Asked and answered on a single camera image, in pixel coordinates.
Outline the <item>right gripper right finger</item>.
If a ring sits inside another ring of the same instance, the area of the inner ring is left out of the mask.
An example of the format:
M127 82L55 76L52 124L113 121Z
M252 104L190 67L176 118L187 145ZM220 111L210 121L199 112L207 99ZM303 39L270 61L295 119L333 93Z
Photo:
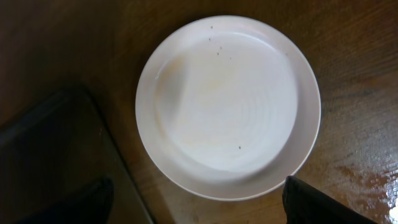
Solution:
M292 175L285 180L282 203L287 224L376 223Z

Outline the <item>white plate top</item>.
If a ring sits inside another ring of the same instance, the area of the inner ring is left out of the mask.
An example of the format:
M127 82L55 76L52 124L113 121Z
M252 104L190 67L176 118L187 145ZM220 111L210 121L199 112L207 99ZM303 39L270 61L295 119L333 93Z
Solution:
M321 99L299 48L240 16L191 22L146 62L136 92L141 141L158 169L200 197L265 195L305 163Z

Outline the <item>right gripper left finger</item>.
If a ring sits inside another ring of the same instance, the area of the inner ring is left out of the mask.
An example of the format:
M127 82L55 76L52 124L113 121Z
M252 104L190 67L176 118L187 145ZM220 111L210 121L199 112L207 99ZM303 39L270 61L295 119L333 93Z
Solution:
M109 219L113 202L113 181L108 177L101 177L77 190L65 200L19 220L18 223L105 224Z

